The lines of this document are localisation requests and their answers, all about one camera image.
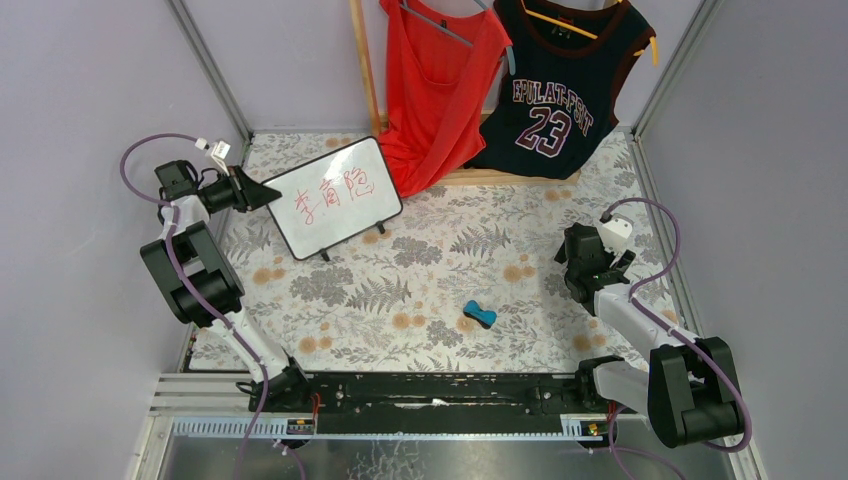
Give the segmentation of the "white whiteboard black frame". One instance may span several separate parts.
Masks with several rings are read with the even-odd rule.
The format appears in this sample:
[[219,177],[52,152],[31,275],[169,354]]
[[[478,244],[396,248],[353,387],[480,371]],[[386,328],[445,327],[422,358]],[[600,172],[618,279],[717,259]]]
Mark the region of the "white whiteboard black frame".
[[352,142],[262,182],[280,193],[267,205],[292,257],[315,255],[403,211],[377,139]]

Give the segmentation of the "blue black whiteboard eraser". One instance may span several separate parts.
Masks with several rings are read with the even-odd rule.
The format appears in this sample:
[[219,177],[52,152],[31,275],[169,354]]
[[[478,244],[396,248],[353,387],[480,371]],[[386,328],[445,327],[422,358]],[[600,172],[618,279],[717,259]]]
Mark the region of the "blue black whiteboard eraser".
[[477,321],[484,329],[491,329],[497,321],[497,313],[495,311],[482,308],[475,300],[470,300],[465,304],[463,314]]

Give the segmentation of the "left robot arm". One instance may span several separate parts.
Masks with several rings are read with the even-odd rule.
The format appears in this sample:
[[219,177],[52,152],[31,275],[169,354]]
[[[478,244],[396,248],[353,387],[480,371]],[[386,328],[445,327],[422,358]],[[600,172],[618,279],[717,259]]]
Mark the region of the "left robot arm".
[[168,162],[155,174],[163,232],[140,255],[166,304],[181,323],[217,335],[248,368],[250,380],[236,387],[249,395],[250,411],[306,406],[312,390],[304,371],[243,307],[244,286],[208,227],[213,213],[251,212],[279,199],[280,192],[239,166],[208,185],[186,160]]

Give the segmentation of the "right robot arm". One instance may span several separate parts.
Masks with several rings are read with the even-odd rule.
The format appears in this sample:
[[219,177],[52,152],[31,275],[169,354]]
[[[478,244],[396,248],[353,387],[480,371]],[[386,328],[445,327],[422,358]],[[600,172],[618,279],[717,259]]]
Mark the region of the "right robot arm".
[[679,329],[646,306],[639,307],[625,276],[635,254],[616,255],[613,234],[575,223],[564,232],[555,259],[565,266],[571,298],[621,334],[648,362],[645,371],[619,356],[580,362],[578,397],[587,407],[614,402],[647,416],[669,448],[701,443],[746,430],[729,345]]

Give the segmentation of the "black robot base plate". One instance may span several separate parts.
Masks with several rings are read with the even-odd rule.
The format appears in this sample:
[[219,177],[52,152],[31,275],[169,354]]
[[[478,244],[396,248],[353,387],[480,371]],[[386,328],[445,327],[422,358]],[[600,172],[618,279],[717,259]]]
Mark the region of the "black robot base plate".
[[489,417],[555,414],[600,416],[616,405],[590,391],[571,374],[308,372],[309,403],[294,411],[316,420],[324,415],[360,416],[410,412],[485,414]]

